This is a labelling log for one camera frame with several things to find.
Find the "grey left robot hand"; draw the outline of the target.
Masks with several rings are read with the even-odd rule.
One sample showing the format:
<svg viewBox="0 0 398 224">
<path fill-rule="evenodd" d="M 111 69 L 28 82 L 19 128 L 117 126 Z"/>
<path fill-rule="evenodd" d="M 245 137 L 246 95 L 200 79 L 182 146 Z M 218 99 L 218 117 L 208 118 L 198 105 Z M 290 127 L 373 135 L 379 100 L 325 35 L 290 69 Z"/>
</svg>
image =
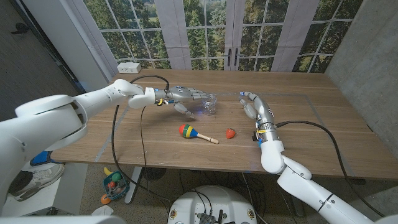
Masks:
<svg viewBox="0 0 398 224">
<path fill-rule="evenodd" d="M 155 89 L 155 103 L 158 105 L 173 104 L 176 111 L 189 118 L 194 118 L 194 115 L 189 111 L 183 103 L 188 103 L 195 100 L 210 99 L 210 94 L 195 88 L 174 86 L 166 89 Z"/>
</svg>

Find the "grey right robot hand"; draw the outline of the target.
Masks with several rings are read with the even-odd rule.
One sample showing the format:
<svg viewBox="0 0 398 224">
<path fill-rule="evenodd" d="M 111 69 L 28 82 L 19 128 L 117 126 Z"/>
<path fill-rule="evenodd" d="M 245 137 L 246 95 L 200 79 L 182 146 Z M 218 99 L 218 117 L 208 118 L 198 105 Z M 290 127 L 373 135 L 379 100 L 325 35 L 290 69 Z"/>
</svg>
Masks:
<svg viewBox="0 0 398 224">
<path fill-rule="evenodd" d="M 271 108 L 258 95 L 249 91 L 242 91 L 239 94 L 239 102 L 242 104 L 247 117 L 256 119 L 261 123 L 274 123 L 274 115 Z M 244 96 L 253 101 L 254 106 L 251 106 L 246 100 L 244 100 Z"/>
</svg>

